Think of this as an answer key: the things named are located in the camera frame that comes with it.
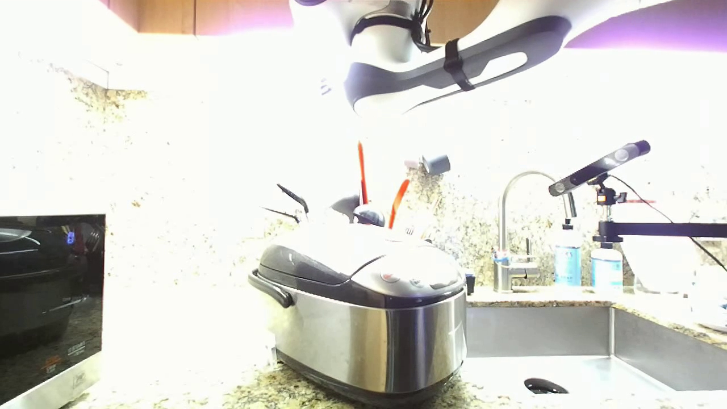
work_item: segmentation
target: kitchen sink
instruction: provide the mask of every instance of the kitchen sink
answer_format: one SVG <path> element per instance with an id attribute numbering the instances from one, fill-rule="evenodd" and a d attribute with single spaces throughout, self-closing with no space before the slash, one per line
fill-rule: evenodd
<path id="1" fill-rule="evenodd" d="M 468 306 L 461 374 L 492 394 L 727 391 L 727 349 L 612 304 Z"/>

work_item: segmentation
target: bottle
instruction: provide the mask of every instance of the bottle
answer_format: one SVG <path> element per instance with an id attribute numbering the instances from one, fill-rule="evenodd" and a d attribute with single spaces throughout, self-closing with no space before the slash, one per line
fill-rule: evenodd
<path id="1" fill-rule="evenodd" d="M 623 291 L 623 255 L 614 243 L 600 243 L 590 253 L 590 283 L 595 294 Z"/>
<path id="2" fill-rule="evenodd" d="M 554 286 L 581 286 L 581 240 L 570 218 L 561 224 L 554 243 Z"/>

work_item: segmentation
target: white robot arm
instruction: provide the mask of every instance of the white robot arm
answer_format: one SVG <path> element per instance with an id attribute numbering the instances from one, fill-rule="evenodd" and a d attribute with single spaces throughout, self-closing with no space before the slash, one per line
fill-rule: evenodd
<path id="1" fill-rule="evenodd" d="M 293 22 L 334 26 L 355 112 L 410 112 L 554 56 L 612 15 L 663 0 L 500 0 L 466 37 L 428 39 L 435 0 L 292 0 Z"/>

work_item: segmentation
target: kitchen counter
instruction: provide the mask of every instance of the kitchen counter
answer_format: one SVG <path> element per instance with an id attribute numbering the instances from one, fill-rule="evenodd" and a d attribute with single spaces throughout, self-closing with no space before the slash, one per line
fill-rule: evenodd
<path id="1" fill-rule="evenodd" d="M 470 303 L 500 306 L 614 304 L 727 347 L 725 335 L 689 323 L 687 303 L 672 298 L 483 291 Z M 355 406 L 275 363 L 267 313 L 259 310 L 255 291 L 127 291 L 109 295 L 107 304 L 105 374 L 71 409 Z M 498 396 L 454 374 L 435 406 L 727 406 L 727 394 Z"/>

